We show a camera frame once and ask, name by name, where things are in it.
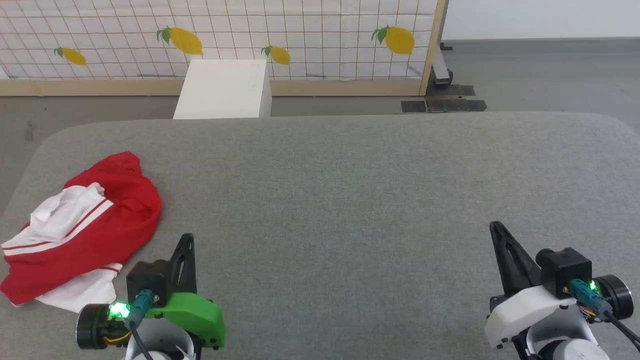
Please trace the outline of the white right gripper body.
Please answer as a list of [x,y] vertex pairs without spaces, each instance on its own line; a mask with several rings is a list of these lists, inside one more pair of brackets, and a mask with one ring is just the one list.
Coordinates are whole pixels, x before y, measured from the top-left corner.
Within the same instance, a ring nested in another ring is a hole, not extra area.
[[537,322],[551,316],[560,306],[575,305],[574,297],[557,298],[542,285],[523,289],[498,304],[486,321],[485,335],[491,347],[503,344]]

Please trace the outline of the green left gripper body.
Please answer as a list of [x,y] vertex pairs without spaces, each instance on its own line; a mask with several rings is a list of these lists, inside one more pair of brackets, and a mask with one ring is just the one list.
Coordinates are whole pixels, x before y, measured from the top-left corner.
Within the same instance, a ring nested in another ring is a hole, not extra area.
[[204,341],[204,347],[226,346],[227,328],[220,306],[192,292],[174,292],[166,305],[151,308],[146,319],[166,319]]

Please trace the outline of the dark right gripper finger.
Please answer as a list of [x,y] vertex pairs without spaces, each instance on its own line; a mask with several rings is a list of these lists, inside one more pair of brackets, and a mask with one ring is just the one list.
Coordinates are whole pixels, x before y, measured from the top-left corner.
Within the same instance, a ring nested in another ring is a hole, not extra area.
[[497,267],[506,297],[541,285],[541,269],[500,221],[492,221],[489,231]]

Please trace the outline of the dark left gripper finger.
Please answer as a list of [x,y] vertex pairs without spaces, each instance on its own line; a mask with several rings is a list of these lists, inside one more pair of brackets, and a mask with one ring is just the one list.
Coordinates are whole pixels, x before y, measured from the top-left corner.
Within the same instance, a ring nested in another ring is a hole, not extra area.
[[180,237],[169,263],[171,292],[196,294],[195,238],[192,233]]

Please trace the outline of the red and white sports garment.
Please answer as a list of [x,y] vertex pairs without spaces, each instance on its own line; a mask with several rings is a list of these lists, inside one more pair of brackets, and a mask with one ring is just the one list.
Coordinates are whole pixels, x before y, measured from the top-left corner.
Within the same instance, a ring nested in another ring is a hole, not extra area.
[[44,200],[0,245],[14,306],[36,300],[78,313],[117,298],[114,279],[158,227],[162,199],[132,152],[114,153]]

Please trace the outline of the grey fabric sofa seat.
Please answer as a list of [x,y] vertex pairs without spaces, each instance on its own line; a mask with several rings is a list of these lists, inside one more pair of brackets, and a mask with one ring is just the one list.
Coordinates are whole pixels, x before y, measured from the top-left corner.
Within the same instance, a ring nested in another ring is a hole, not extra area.
[[640,133],[585,112],[107,121],[46,139],[0,216],[130,151],[162,200],[135,253],[194,235],[227,343],[204,360],[518,360],[485,336],[503,293],[489,224],[574,248],[632,291],[640,334]]

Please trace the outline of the large black floor tape patch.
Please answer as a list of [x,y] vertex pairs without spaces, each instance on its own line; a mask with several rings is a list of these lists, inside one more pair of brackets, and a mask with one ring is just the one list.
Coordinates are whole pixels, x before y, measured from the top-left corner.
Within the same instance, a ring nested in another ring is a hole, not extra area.
[[485,100],[477,98],[473,85],[461,84],[428,88],[425,103],[430,113],[484,112],[488,108]]

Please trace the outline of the white rectangular box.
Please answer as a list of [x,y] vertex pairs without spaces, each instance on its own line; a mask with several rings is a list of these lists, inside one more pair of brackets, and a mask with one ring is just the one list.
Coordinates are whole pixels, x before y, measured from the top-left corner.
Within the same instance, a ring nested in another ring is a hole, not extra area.
[[193,59],[174,120],[270,117],[272,94],[264,59]]

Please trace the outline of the lemon print partition wooden frame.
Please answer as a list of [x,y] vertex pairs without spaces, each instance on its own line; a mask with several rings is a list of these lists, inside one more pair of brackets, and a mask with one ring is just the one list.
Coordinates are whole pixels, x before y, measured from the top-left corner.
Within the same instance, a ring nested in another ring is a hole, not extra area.
[[446,0],[0,0],[0,96],[178,95],[258,60],[275,96],[425,95]]

